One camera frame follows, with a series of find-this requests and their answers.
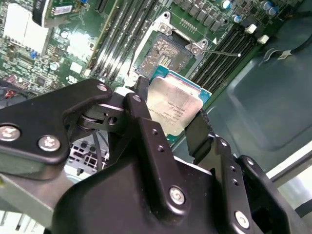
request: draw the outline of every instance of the hex bolt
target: hex bolt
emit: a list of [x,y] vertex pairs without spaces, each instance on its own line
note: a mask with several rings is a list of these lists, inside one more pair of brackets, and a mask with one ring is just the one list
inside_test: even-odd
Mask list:
[[133,95],[132,98],[138,102],[141,102],[141,98],[138,95]]
[[254,164],[254,162],[253,162],[250,158],[247,158],[246,160],[247,160],[247,162],[248,162],[250,165],[253,165],[253,164]]
[[249,221],[247,217],[241,211],[235,212],[235,218],[238,221],[240,226],[242,226],[245,229],[249,228]]
[[20,131],[13,126],[1,126],[0,127],[0,140],[13,141],[20,137]]
[[54,152],[60,148],[60,141],[52,135],[43,136],[38,142],[43,151]]
[[102,90],[102,91],[107,91],[107,88],[105,87],[104,84],[99,84],[99,85],[97,85],[97,88],[100,89],[100,90]]
[[169,195],[171,200],[177,205],[182,205],[185,202],[185,196],[183,192],[177,187],[171,187],[169,190]]

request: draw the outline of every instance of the gray cable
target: gray cable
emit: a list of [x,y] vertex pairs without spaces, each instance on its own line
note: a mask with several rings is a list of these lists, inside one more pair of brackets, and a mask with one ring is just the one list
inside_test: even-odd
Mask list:
[[99,145],[98,142],[98,137],[97,137],[97,133],[93,132],[92,133],[93,136],[93,140],[94,140],[94,145],[96,147],[96,153],[97,153],[97,171],[101,171],[102,170],[102,152],[101,152],[101,147]]
[[225,56],[231,56],[231,57],[241,57],[242,56],[240,53],[232,54],[232,53],[223,52],[223,51],[216,51],[216,50],[203,50],[203,53],[225,55]]

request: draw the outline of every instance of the black dimm slot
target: black dimm slot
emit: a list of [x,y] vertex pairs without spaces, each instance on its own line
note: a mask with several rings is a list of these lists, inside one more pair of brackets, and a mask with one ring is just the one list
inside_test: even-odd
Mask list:
[[110,81],[111,81],[112,79],[114,79],[115,76],[118,75],[118,73],[119,73],[119,71],[120,71],[120,68],[121,68],[121,66],[124,64],[124,62],[126,61],[128,55],[129,55],[129,53],[133,50],[133,48],[136,47],[136,41],[137,41],[138,30],[139,30],[140,28],[142,28],[142,26],[144,25],[145,19],[146,19],[147,17],[150,16],[150,14],[151,14],[152,11],[154,10],[154,8],[157,6],[157,3],[158,3],[158,0],[153,0],[153,1],[151,1],[151,5],[150,5],[151,7],[149,6],[149,7],[147,8],[147,11],[145,11],[145,10],[143,11],[144,14],[143,14],[142,20],[140,21],[140,23],[139,23],[139,25],[138,25],[138,27],[137,27],[137,29],[136,29],[136,33],[134,33],[134,36],[133,36],[132,40],[130,41],[130,44],[129,44],[127,50],[125,51],[125,53],[123,53],[123,54],[121,55],[121,57],[120,57],[120,59],[119,59],[118,66],[115,68],[115,70],[112,72],[112,74],[111,74],[111,76],[110,76],[110,77],[111,77],[111,78],[110,78]]
[[[225,51],[228,53],[233,52],[233,47],[237,44],[239,44],[239,41],[242,40],[242,36],[239,32],[236,32],[234,34],[234,37],[232,37],[229,41],[226,42],[225,46],[221,51]],[[201,80],[197,82],[198,85],[203,86],[207,80],[209,80],[212,75],[216,72],[217,67],[224,62],[224,59],[235,59],[233,57],[226,57],[223,55],[216,55],[216,58],[214,61],[211,62],[211,65],[207,70],[205,70],[202,73]]]
[[129,13],[130,8],[128,7],[128,3],[132,3],[132,1],[127,1],[125,4],[123,4],[122,8],[120,8],[120,13],[117,16],[117,19],[114,20],[114,23],[112,27],[110,28],[109,32],[107,33],[107,38],[105,39],[103,45],[102,45],[102,51],[100,54],[103,54],[103,58],[101,58],[101,62],[98,65],[97,73],[96,75],[99,76],[101,70],[105,66],[105,62],[107,60],[107,57],[111,53],[111,51],[114,48],[114,41],[116,40],[116,37],[120,33],[122,29],[122,25],[124,24],[125,20],[127,19],[127,15]]
[[[244,46],[248,43],[249,38],[250,37],[246,35],[236,37],[236,40],[231,42],[231,45],[230,45],[231,47],[228,50],[228,52],[229,53],[240,52],[241,54],[244,54]],[[212,70],[207,71],[209,72],[208,77],[206,78],[204,82],[200,84],[200,86],[202,87],[210,86],[210,84],[217,79],[219,73],[222,73],[224,70],[228,69],[228,67],[226,66],[227,64],[234,62],[235,60],[241,60],[241,57],[234,58],[234,57],[220,55],[218,60],[219,61],[217,63],[217,67],[214,67]]]
[[247,43],[241,43],[239,49],[242,51],[243,56],[234,60],[228,60],[226,63],[224,63],[224,65],[220,67],[218,74],[216,74],[215,77],[211,80],[212,82],[205,84],[204,88],[211,92],[211,88],[215,87],[216,83],[219,82],[218,85],[220,85],[247,55],[250,45],[253,46],[251,41],[248,41]]
[[215,82],[210,85],[205,85],[208,89],[211,89],[211,87],[214,87],[217,82],[223,82],[227,76],[236,68],[236,66],[245,58],[245,56],[249,53],[250,48],[253,48],[254,46],[254,40],[253,38],[250,38],[250,40],[244,44],[241,44],[240,50],[242,52],[242,57],[237,58],[235,60],[229,61],[225,64],[224,69],[221,69],[218,73],[218,75],[215,78]]
[[[247,56],[247,54],[248,54],[253,48],[254,48],[254,45],[248,46],[248,49],[246,50],[246,55],[245,55],[245,56]],[[212,93],[214,93],[214,92],[221,86],[221,84],[226,80],[226,78],[228,77],[228,75],[230,75],[230,73],[234,71],[234,69],[236,68],[236,66],[237,66],[239,63],[240,63],[240,61],[237,61],[237,62],[235,63],[235,66],[233,66],[233,68],[232,68],[230,71],[227,72],[227,75],[225,75],[223,79],[219,80],[218,84],[215,84],[214,86],[212,86],[212,87],[210,88],[210,90],[211,90]]]
[[[224,47],[224,45],[228,42],[230,38],[233,37],[233,34],[236,33],[236,27],[231,29],[231,31],[227,34],[227,36],[222,40],[221,44],[219,44],[215,50],[220,50]],[[197,75],[192,79],[194,83],[197,83],[199,78],[202,76],[202,73],[207,70],[207,67],[212,63],[212,61],[217,57],[216,54],[211,54],[205,64],[198,70]]]
[[[232,36],[229,39],[227,39],[227,41],[224,42],[222,48],[219,48],[217,51],[230,52],[233,41],[234,42],[237,41],[240,37],[241,37],[241,33],[239,31],[235,31],[232,34]],[[213,59],[206,63],[207,64],[206,69],[201,73],[196,83],[200,85],[201,83],[205,82],[205,80],[207,79],[207,76],[209,76],[209,72],[211,70],[214,70],[221,60],[222,60],[222,56],[215,54]]]
[[139,7],[137,8],[137,10],[134,12],[134,15],[130,18],[129,21],[129,26],[130,28],[127,29],[126,32],[123,33],[122,37],[120,38],[120,42],[119,44],[121,45],[118,50],[116,50],[113,53],[113,60],[114,63],[110,63],[109,66],[107,66],[104,71],[108,74],[108,78],[109,80],[114,80],[115,77],[112,77],[111,74],[114,73],[116,66],[114,67],[114,65],[117,63],[120,63],[120,59],[122,58],[122,56],[124,55],[124,52],[127,50],[127,48],[132,48],[131,43],[129,42],[129,36],[131,35],[131,33],[135,30],[138,31],[139,30],[139,26],[136,24],[136,22],[141,22],[144,20],[139,21],[140,17],[142,16],[142,14],[144,15],[145,11],[144,9],[150,10],[151,6],[153,5],[153,1],[150,0],[149,3],[142,0],[141,4],[139,5]]

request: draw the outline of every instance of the metal mounting hole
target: metal mounting hole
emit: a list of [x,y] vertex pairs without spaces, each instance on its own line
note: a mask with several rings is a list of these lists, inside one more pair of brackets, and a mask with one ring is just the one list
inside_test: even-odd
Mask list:
[[116,117],[109,117],[107,122],[108,122],[109,125],[113,126],[113,125],[116,124],[117,118]]
[[236,186],[239,186],[239,183],[237,182],[236,179],[233,179],[233,184],[236,185]]
[[164,147],[162,147],[161,145],[158,145],[157,150],[159,152],[164,152],[165,151]]

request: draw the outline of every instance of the sticker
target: sticker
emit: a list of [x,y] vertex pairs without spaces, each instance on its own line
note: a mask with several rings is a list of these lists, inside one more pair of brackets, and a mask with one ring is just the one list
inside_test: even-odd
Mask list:
[[58,15],[63,15],[66,13],[70,13],[72,11],[73,6],[58,6],[54,9],[53,15],[58,16]]

